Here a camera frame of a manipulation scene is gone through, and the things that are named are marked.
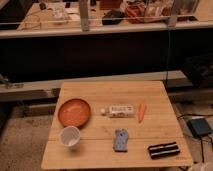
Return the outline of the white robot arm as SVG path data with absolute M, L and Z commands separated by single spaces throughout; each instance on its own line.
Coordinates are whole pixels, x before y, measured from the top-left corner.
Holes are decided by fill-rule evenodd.
M 197 163 L 191 166 L 188 171 L 213 171 L 213 163 Z

